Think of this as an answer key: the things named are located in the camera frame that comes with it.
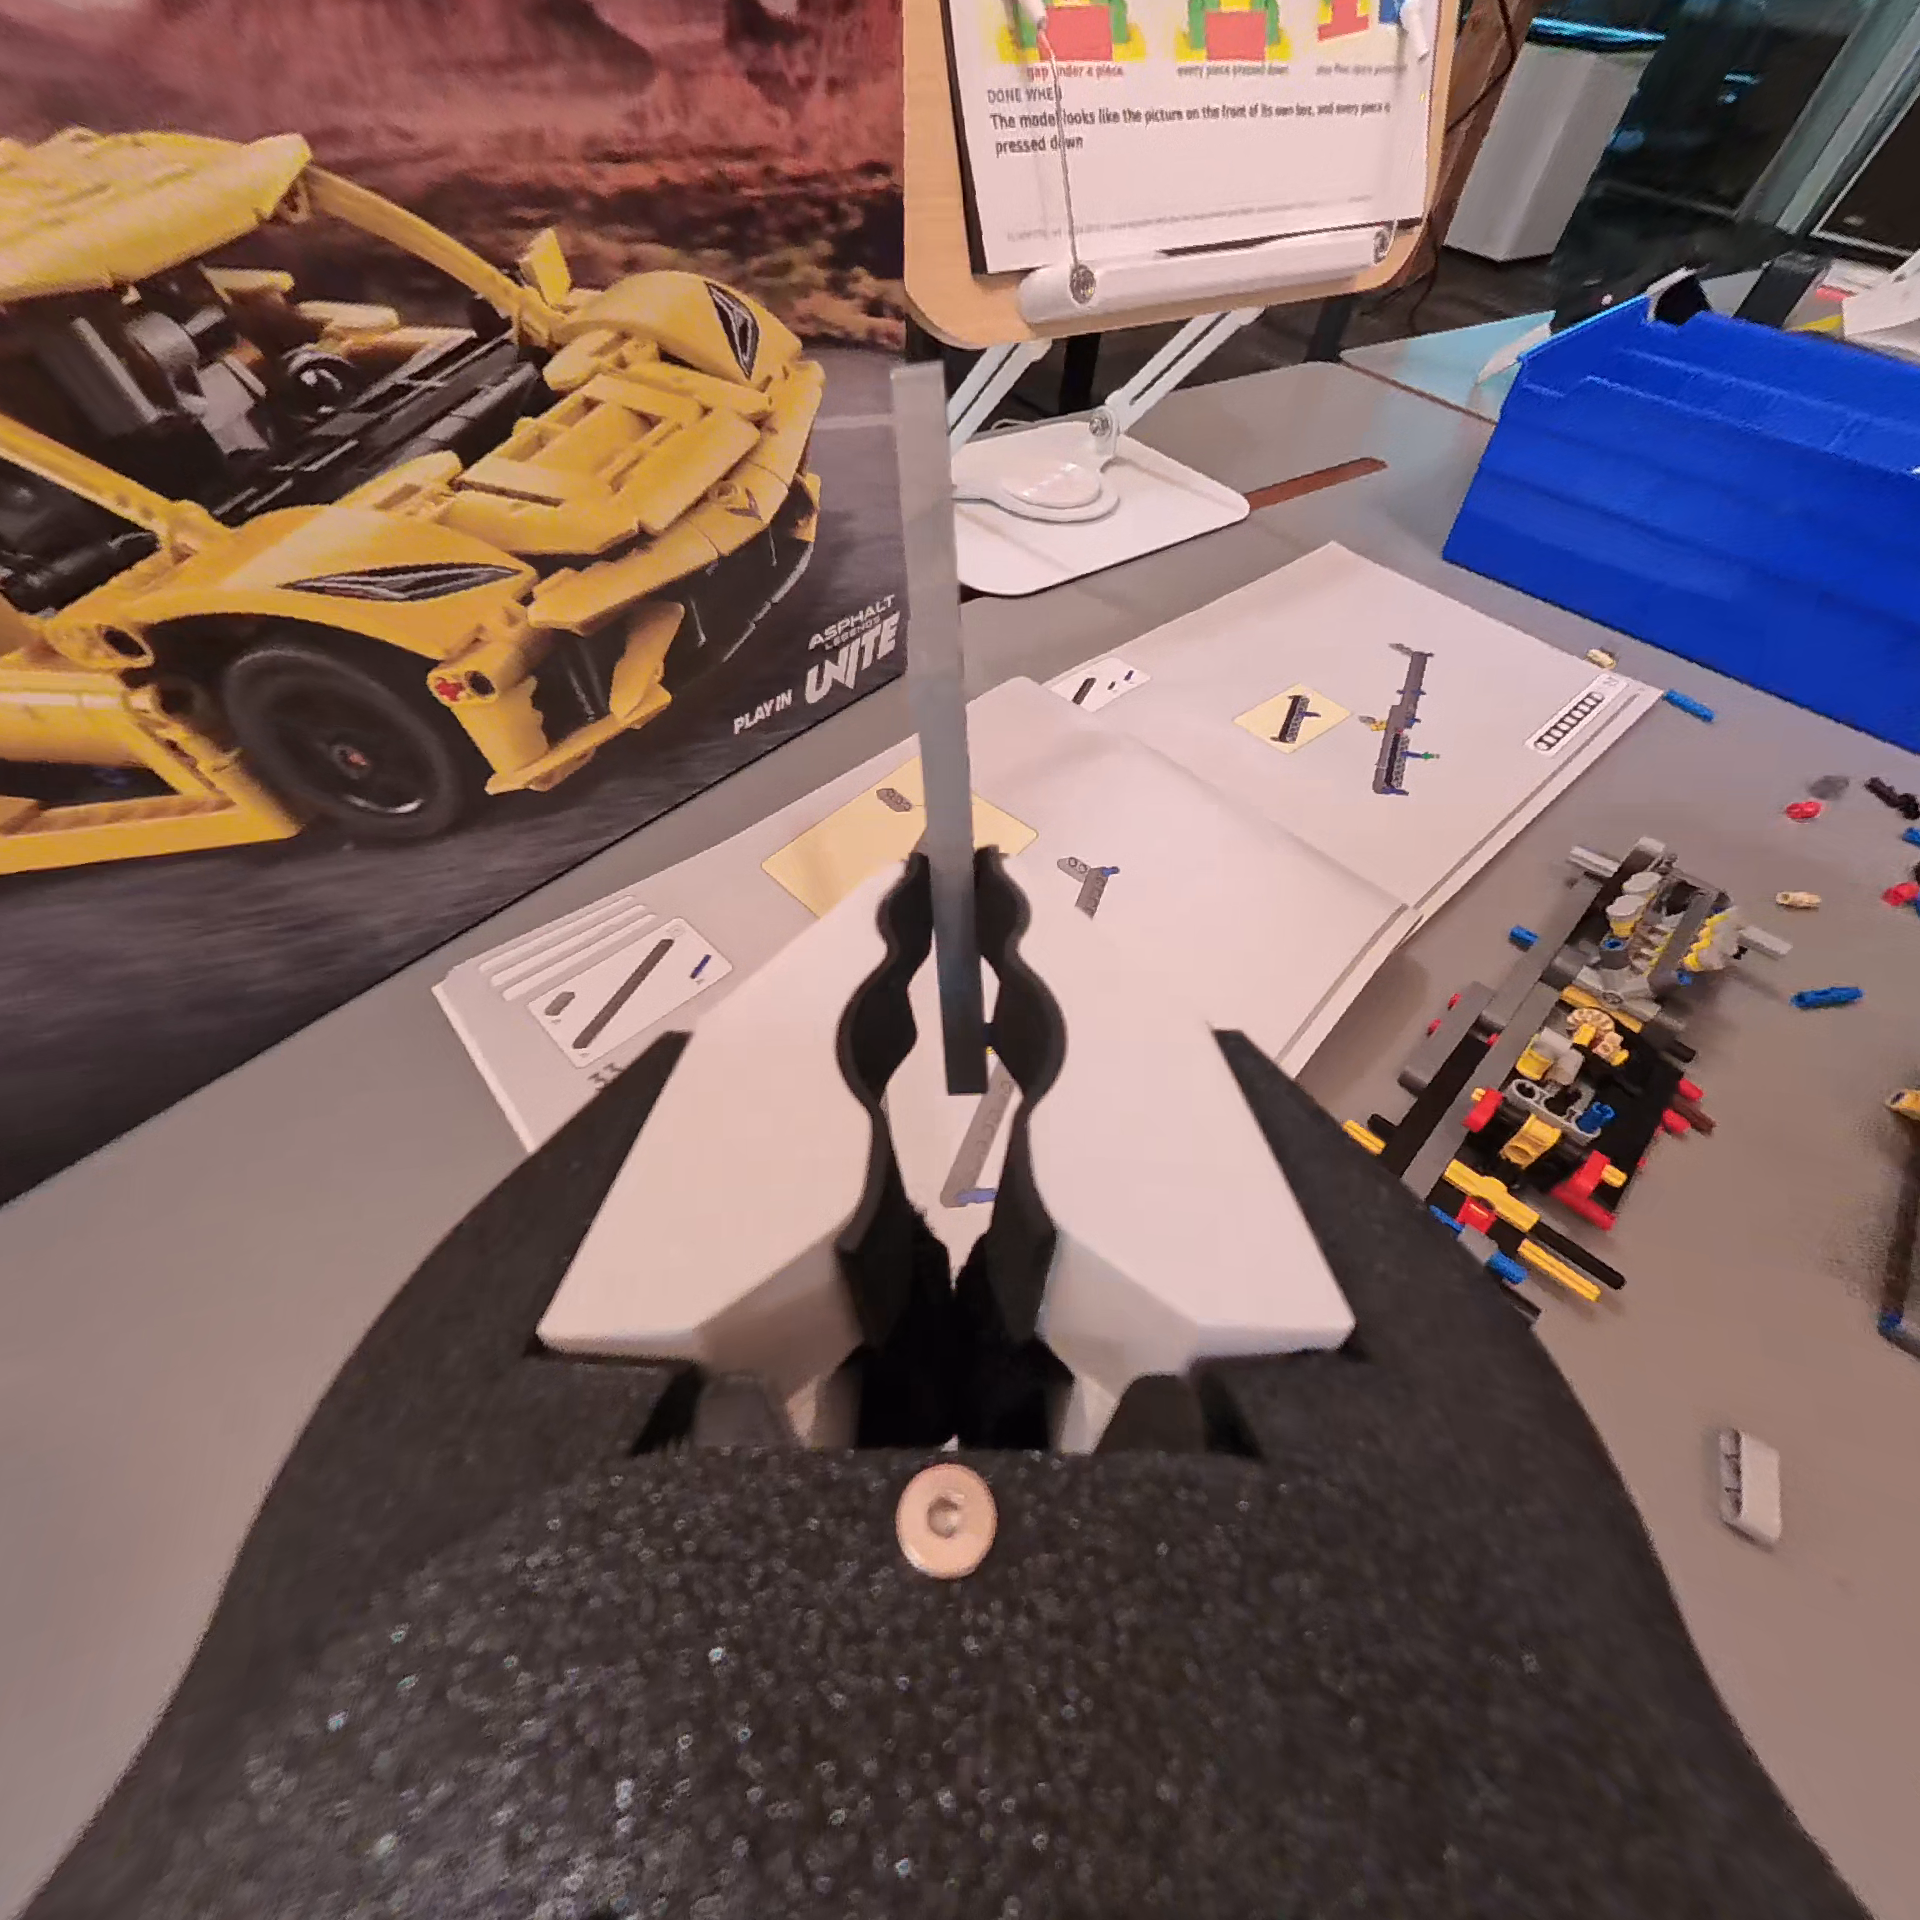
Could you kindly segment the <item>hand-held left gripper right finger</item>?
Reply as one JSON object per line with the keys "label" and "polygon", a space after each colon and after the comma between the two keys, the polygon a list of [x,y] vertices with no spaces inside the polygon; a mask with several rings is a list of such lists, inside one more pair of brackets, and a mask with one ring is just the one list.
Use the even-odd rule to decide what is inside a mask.
{"label": "hand-held left gripper right finger", "polygon": [[1355,1330],[1241,1081],[1266,1059],[1067,907],[1035,915],[1002,856],[973,899],[1016,1109],[965,1265],[965,1445],[1248,1450],[1224,1370]]}

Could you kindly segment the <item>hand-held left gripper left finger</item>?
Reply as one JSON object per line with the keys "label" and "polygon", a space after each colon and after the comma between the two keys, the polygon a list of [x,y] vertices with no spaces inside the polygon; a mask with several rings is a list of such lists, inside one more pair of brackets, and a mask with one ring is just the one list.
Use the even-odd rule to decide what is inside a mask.
{"label": "hand-held left gripper left finger", "polygon": [[953,1441],[952,1261],[885,1111],[929,950],[929,862],[910,856],[694,1025],[540,1347],[741,1377],[778,1408],[843,1386],[851,1445]]}

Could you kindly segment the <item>long dark grey lego beam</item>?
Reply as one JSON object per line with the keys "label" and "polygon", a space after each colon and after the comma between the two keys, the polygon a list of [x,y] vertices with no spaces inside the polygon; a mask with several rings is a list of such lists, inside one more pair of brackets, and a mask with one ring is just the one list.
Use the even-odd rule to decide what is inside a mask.
{"label": "long dark grey lego beam", "polygon": [[918,733],[932,962],[944,1079],[956,1098],[987,1086],[987,1021],[976,938],[976,839],[965,646],[953,539],[944,366],[893,370],[899,509],[907,602],[907,702]]}

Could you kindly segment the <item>partly built lego chassis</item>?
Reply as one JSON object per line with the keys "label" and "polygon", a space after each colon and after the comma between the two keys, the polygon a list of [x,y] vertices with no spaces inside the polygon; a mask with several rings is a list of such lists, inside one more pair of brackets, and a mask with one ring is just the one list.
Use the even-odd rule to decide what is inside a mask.
{"label": "partly built lego chassis", "polygon": [[1611,1233],[1659,1138],[1713,1134],[1686,1040],[1697,987],[1792,952],[1657,839],[1568,864],[1568,903],[1509,934],[1512,970],[1428,1025],[1398,1071],[1404,1111],[1342,1128],[1528,1321],[1536,1289],[1587,1307],[1626,1289],[1568,1229]]}

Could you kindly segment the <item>scattered small lego pieces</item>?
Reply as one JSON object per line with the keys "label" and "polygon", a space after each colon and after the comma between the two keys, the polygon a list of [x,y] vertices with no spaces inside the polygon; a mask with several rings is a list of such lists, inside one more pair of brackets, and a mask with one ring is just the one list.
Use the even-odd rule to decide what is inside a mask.
{"label": "scattered small lego pieces", "polygon": [[1592,647],[1650,705],[1576,789],[1576,842],[1725,897],[1720,935],[1798,1021],[1916,1038],[1916,757],[1632,642]]}

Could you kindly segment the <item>grey lego beam yellow piece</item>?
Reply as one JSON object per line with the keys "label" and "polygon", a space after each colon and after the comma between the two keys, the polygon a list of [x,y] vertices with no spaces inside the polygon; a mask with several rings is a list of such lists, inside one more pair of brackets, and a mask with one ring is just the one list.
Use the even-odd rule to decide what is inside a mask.
{"label": "grey lego beam yellow piece", "polygon": [[1906,1167],[1894,1199],[1883,1263],[1880,1333],[1906,1357],[1917,1357],[1917,1089],[1888,1098],[1888,1113],[1905,1128]]}

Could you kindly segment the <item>lego set box yellow car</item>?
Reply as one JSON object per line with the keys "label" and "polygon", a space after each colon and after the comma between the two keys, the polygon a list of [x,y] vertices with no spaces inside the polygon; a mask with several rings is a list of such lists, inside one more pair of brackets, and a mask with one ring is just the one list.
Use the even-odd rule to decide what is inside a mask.
{"label": "lego set box yellow car", "polygon": [[902,7],[3,70],[11,1203],[900,677]]}

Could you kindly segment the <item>open instruction booklet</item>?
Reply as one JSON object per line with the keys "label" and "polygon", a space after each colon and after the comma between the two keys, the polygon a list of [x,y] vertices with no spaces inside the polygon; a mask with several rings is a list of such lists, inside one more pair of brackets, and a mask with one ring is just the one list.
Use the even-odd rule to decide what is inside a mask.
{"label": "open instruction booklet", "polygon": [[[966,713],[976,842],[1213,1027],[1304,1069],[1434,913],[1657,705],[1322,544]],[[910,744],[718,848],[464,960],[435,1000],[517,1138],[550,1138],[924,831]]]}

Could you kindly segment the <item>blue plastic bin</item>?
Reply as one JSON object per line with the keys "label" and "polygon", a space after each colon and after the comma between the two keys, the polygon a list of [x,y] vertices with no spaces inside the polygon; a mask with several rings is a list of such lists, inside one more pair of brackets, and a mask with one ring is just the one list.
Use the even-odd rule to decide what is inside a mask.
{"label": "blue plastic bin", "polygon": [[1916,752],[1916,365],[1616,306],[1521,359],[1444,560]]}

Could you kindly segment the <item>printed instruction sheet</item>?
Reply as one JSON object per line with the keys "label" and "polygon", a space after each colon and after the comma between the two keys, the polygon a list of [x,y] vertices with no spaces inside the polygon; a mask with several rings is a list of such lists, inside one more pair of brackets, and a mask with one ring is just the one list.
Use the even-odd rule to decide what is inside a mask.
{"label": "printed instruction sheet", "polygon": [[946,2],[972,267],[1025,274],[1428,205],[1443,7]]}

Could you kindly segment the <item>white cabinet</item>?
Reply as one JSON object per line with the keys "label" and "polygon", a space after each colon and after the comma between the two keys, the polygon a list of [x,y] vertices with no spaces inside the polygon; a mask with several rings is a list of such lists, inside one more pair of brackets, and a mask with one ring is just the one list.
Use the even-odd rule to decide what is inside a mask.
{"label": "white cabinet", "polygon": [[1539,17],[1446,229],[1497,265],[1557,251],[1661,38]]}

